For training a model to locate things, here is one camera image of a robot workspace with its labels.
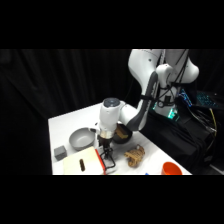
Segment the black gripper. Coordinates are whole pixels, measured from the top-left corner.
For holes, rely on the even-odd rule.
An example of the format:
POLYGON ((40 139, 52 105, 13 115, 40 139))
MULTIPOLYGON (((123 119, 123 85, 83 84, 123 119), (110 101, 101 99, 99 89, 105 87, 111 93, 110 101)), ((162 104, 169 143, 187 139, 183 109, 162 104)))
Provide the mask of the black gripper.
POLYGON ((98 142, 100 146, 103 146, 103 152, 100 154, 100 156, 104 158, 113 157, 113 148, 109 147, 114 137, 114 132, 110 131, 101 131, 98 136, 98 142))

